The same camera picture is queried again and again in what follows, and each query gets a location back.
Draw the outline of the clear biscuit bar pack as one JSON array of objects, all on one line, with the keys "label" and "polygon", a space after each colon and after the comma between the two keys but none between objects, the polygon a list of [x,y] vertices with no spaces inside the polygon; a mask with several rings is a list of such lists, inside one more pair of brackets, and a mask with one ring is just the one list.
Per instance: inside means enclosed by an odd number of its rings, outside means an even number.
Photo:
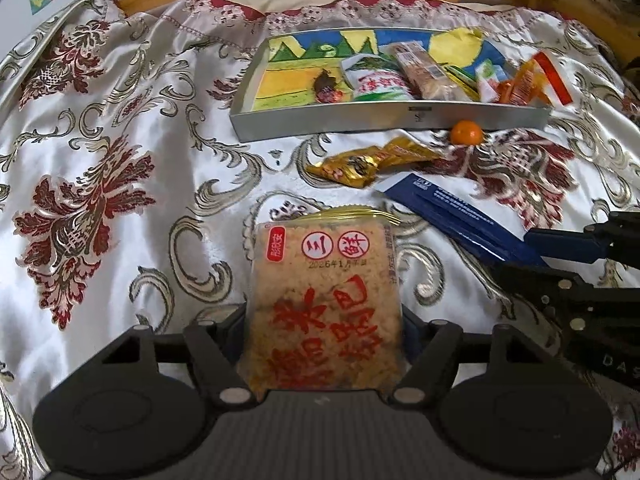
[{"label": "clear biscuit bar pack", "polygon": [[470,102],[460,84],[454,82],[428,54],[420,41],[401,41],[389,44],[386,52],[395,59],[407,80],[427,101]]}]

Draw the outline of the grey tray with drawing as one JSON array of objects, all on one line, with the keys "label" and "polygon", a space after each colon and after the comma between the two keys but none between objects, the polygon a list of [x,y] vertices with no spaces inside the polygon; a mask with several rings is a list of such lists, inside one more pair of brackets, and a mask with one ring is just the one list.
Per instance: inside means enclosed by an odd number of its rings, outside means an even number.
[{"label": "grey tray with drawing", "polygon": [[[412,101],[353,101],[341,71],[344,58],[376,54],[396,63],[386,47],[412,40],[420,41],[440,66],[457,66],[474,79],[476,66],[485,60],[500,65],[508,77],[516,72],[477,29],[366,27],[291,32],[265,40],[248,66],[230,108],[236,135],[242,142],[256,142],[322,132],[449,129],[460,120],[476,122],[485,131],[547,125],[550,106],[422,100],[405,75]],[[344,92],[342,102],[321,104],[314,98],[312,84],[322,70],[336,78],[337,88]]]}]

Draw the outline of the small dark red candy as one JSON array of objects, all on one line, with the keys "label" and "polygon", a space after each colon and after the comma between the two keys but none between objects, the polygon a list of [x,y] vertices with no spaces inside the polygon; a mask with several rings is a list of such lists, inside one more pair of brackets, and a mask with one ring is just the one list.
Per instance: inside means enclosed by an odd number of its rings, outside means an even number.
[{"label": "small dark red candy", "polygon": [[322,70],[312,84],[318,103],[331,104],[343,101],[344,92],[337,88],[337,80],[327,70]]}]

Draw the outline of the floral satin bedspread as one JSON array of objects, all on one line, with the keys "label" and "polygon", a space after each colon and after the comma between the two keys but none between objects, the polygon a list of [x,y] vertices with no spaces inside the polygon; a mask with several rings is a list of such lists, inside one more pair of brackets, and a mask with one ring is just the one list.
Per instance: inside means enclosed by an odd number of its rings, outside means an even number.
[{"label": "floral satin bedspread", "polygon": [[639,206],[639,88],[582,24],[523,8],[337,0],[261,14],[177,0],[126,15],[76,0],[1,64],[1,474],[47,472],[38,401],[134,324],[178,332],[248,295],[259,223],[344,204],[386,208],[306,167],[386,132],[244,143],[232,99],[259,45],[302,30],[479,30],[516,65],[556,56],[574,102],[541,131],[457,150],[434,181],[515,234],[579,230]]}]

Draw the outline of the rice cracker pack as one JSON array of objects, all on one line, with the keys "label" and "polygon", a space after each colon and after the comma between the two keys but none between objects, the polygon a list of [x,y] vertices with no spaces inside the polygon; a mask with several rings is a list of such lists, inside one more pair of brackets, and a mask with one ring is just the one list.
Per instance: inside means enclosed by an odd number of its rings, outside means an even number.
[{"label": "rice cracker pack", "polygon": [[367,390],[387,396],[404,374],[389,214],[327,210],[262,223],[238,370],[273,390]]}]

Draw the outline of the gold foil snack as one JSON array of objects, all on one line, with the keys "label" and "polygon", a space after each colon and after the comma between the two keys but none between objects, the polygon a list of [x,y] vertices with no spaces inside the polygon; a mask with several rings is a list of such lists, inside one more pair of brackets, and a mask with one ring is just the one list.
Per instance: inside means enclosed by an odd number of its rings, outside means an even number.
[{"label": "gold foil snack", "polygon": [[372,145],[326,157],[308,165],[306,170],[315,177],[349,186],[365,188],[385,170],[401,168],[442,157],[408,136],[396,136],[383,146]]}]

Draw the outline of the orange jelly snack bag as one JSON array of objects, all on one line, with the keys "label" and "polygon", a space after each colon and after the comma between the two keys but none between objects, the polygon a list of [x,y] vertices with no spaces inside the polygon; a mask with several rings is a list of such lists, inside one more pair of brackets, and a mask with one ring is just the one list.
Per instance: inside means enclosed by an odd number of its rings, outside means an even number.
[{"label": "orange jelly snack bag", "polygon": [[518,106],[569,106],[574,102],[560,60],[546,50],[535,53],[515,75],[499,84],[498,102]]}]

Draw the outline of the white green pickle packet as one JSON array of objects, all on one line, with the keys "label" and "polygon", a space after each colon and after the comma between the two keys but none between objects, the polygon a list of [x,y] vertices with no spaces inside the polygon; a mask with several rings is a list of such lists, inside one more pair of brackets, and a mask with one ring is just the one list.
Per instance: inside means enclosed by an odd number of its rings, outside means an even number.
[{"label": "white green pickle packet", "polygon": [[344,58],[341,71],[352,89],[352,100],[412,101],[414,96],[403,73],[389,58],[376,54],[356,54]]}]

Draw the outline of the green white stick pack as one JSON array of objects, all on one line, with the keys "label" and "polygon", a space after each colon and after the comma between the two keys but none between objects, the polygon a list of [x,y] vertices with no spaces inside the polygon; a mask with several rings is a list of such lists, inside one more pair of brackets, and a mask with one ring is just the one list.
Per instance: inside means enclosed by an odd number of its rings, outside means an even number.
[{"label": "green white stick pack", "polygon": [[500,65],[485,60],[476,66],[475,79],[477,93],[483,103],[495,103],[500,99],[500,84],[508,80]]}]

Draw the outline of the yellow candy bar pack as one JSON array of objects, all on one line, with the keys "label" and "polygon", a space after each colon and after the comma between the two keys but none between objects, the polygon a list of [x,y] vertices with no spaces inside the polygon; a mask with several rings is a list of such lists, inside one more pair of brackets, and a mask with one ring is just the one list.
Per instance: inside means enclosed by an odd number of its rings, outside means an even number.
[{"label": "yellow candy bar pack", "polygon": [[480,102],[480,94],[478,93],[477,83],[474,78],[457,66],[445,64],[442,68],[446,75],[455,82],[472,101]]}]

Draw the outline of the dark blue sachet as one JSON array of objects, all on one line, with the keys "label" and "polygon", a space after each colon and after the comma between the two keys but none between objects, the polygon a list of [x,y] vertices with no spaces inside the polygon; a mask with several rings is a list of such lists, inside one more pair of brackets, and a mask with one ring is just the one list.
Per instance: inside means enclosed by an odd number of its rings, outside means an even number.
[{"label": "dark blue sachet", "polygon": [[486,263],[547,266],[536,250],[487,214],[412,172],[378,182],[374,189],[401,204]]}]

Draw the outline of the small orange mandarin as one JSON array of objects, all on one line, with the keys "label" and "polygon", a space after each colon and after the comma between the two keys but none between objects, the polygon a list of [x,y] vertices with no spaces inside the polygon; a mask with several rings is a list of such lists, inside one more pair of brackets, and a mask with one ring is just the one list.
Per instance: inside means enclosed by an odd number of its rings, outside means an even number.
[{"label": "small orange mandarin", "polygon": [[456,145],[478,145],[482,144],[484,139],[483,129],[470,120],[460,120],[449,133],[449,142]]}]

